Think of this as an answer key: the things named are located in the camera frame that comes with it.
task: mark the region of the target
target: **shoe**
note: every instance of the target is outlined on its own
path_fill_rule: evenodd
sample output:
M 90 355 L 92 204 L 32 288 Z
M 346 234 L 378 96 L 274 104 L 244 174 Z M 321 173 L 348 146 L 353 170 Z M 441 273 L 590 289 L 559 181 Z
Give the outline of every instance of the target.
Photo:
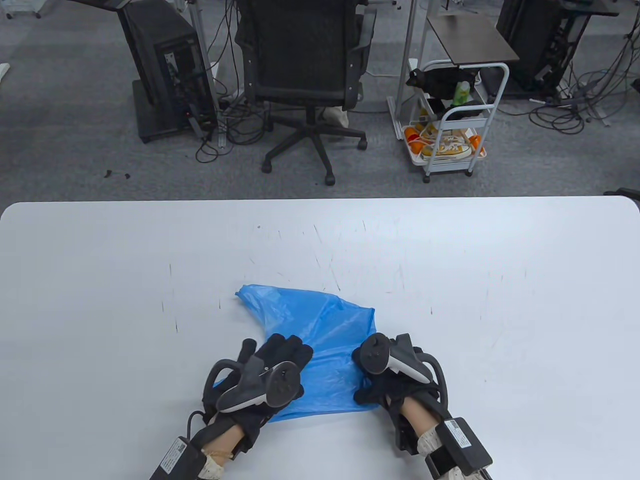
M 422 149 L 423 160 L 429 160 L 433 154 L 435 142 L 427 144 Z M 460 160 L 471 154 L 471 146 L 466 142 L 440 140 L 436 160 Z
M 438 137 L 438 129 L 434 127 L 433 124 L 429 124 L 420 132 L 420 137 L 425 140 L 435 141 Z M 465 136 L 462 135 L 462 132 L 460 130 L 445 130 L 444 132 L 442 132 L 440 141 L 457 141 L 459 143 L 466 143 Z

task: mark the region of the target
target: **yellow sneaker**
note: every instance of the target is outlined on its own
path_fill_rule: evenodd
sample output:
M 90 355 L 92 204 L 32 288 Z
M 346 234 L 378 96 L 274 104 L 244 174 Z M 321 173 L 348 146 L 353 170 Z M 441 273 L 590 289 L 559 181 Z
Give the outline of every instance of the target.
M 422 149 L 422 158 L 428 160 L 433 154 L 433 145 L 435 142 L 427 144 Z M 459 141 L 440 141 L 438 146 L 438 152 L 436 153 L 436 160 L 460 160 L 468 157 L 471 154 L 471 146 L 465 142 Z

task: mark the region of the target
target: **beige pants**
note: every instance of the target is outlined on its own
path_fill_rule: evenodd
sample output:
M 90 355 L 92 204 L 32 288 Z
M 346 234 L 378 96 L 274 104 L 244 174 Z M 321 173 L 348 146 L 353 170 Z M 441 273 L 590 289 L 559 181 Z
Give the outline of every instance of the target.
M 323 116 L 328 124 L 336 127 L 349 127 L 349 117 L 342 107 L 327 107 L 324 109 Z

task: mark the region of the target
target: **floor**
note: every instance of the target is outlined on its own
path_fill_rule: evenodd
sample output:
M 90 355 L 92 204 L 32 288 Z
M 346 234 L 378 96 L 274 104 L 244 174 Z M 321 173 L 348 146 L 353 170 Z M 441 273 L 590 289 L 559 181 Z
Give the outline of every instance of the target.
M 223 3 L 203 4 L 211 39 Z M 399 4 L 401 10 L 378 6 L 373 74 L 399 72 L 409 1 Z M 466 0 L 465 8 L 496 19 L 500 2 Z M 577 72 L 611 64 L 637 7 L 619 0 L 616 8 L 622 11 L 617 19 L 590 24 L 576 55 Z M 418 26 L 423 18 L 419 10 Z M 213 58 L 221 45 L 218 40 L 212 48 Z M 627 95 L 611 127 L 593 121 L 574 137 L 535 127 L 526 116 L 499 114 L 489 157 L 474 176 L 434 175 L 428 185 L 394 139 L 387 114 L 351 113 L 351 126 L 367 131 L 369 148 L 361 152 L 355 141 L 327 140 L 337 178 L 328 188 L 308 141 L 275 160 L 271 175 L 260 172 L 265 152 L 289 133 L 285 127 L 211 164 L 194 160 L 198 141 L 188 133 L 143 145 L 132 106 L 134 64 L 116 15 L 109 12 L 49 0 L 40 20 L 28 14 L 1 17 L 0 61 L 11 63 L 0 86 L 0 212 L 24 201 L 599 195 L 618 186 L 640 187 L 636 92 Z M 220 72 L 227 84 L 236 81 L 231 65 L 227 51 Z M 367 101 L 383 100 L 397 89 L 397 78 L 367 75 L 363 83 Z M 622 99 L 613 97 L 605 108 L 612 111 Z M 525 111 L 531 104 L 509 102 L 503 108 Z M 106 170 L 113 171 L 109 178 Z

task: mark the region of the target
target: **wrist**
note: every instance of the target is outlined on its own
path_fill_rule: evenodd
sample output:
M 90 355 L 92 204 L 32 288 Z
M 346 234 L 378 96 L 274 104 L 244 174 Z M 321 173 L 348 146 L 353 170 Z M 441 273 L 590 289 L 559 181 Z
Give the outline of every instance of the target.
M 215 418 L 211 419 L 209 424 L 212 424 L 214 421 Z M 238 425 L 234 425 L 218 438 L 204 445 L 202 452 L 219 466 L 224 467 L 225 463 L 233 457 L 234 449 L 243 437 L 243 430 Z
M 435 428 L 441 421 L 438 415 L 427 410 L 412 397 L 404 399 L 400 413 L 411 424 L 418 437 Z

